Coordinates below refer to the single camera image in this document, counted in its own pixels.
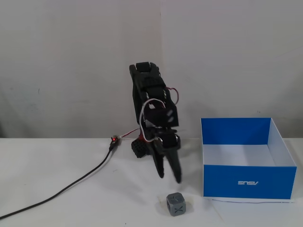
black wire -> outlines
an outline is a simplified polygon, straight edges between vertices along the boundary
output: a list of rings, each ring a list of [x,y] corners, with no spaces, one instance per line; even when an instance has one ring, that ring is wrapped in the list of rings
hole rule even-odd
[[[44,204],[44,203],[46,203],[46,202],[48,202],[48,201],[50,201],[50,200],[56,198],[56,197],[57,197],[58,195],[60,195],[62,192],[64,192],[65,190],[69,189],[69,188],[72,187],[74,184],[78,183],[80,180],[83,180],[85,177],[87,177],[87,176],[90,175],[91,173],[95,172],[95,171],[96,171],[100,166],[102,166],[102,164],[107,160],[107,158],[108,158],[108,156],[109,156],[109,154],[110,154],[110,152],[111,152],[112,150],[113,150],[113,147],[110,147],[110,148],[109,148],[109,152],[107,153],[105,159],[104,159],[96,168],[92,169],[92,170],[89,171],[87,174],[85,174],[83,177],[79,178],[79,179],[76,180],[75,182],[73,182],[73,183],[71,183],[70,185],[68,185],[67,187],[63,188],[63,189],[62,189],[61,191],[59,191],[56,195],[53,195],[52,197],[50,197],[50,198],[48,198],[48,199],[46,199],[46,200],[44,200],[44,201],[42,201],[42,202],[36,203],[36,204],[34,204],[34,205],[31,205],[31,206],[29,206],[29,207],[25,207],[25,208],[23,208],[23,209],[17,210],[17,211],[15,211],[15,212],[10,213],[10,214],[3,215],[3,216],[0,217],[0,220],[1,220],[1,219],[8,218],[8,217],[10,217],[10,216],[12,216],[12,215],[21,213],[21,212],[23,212],[23,211],[29,210],[29,209],[31,209],[31,208],[37,207],[37,206],[39,206],[39,205],[42,205],[42,204]]]

white backdrop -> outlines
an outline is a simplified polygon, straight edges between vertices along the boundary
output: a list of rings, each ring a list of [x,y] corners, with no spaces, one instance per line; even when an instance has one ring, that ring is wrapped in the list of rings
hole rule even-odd
[[[228,116],[271,116],[302,137],[302,11],[300,0],[2,0],[0,134],[127,132],[128,66],[152,61],[180,92],[182,137]]]
[[[303,1],[163,0],[166,82],[181,93],[181,136],[200,117],[273,117],[303,137]]]

robotic arm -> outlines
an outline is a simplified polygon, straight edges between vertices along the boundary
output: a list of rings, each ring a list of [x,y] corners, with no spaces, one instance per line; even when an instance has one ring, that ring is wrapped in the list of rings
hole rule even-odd
[[[142,62],[129,67],[133,80],[133,99],[140,136],[132,142],[138,158],[152,155],[158,174],[164,177],[163,158],[166,156],[176,181],[181,182],[181,167],[177,150],[180,137],[172,127],[178,126],[178,113],[170,98],[159,68]]]

small cube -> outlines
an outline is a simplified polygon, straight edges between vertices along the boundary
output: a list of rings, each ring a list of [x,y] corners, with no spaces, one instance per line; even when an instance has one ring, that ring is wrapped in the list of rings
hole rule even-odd
[[[166,197],[167,208],[171,216],[184,214],[186,211],[186,203],[183,195],[179,192],[169,194]]]

open cardboard box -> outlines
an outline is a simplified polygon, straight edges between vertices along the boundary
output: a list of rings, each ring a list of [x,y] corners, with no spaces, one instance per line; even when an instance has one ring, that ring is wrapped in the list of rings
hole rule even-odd
[[[295,163],[271,118],[202,118],[205,197],[290,199]]]

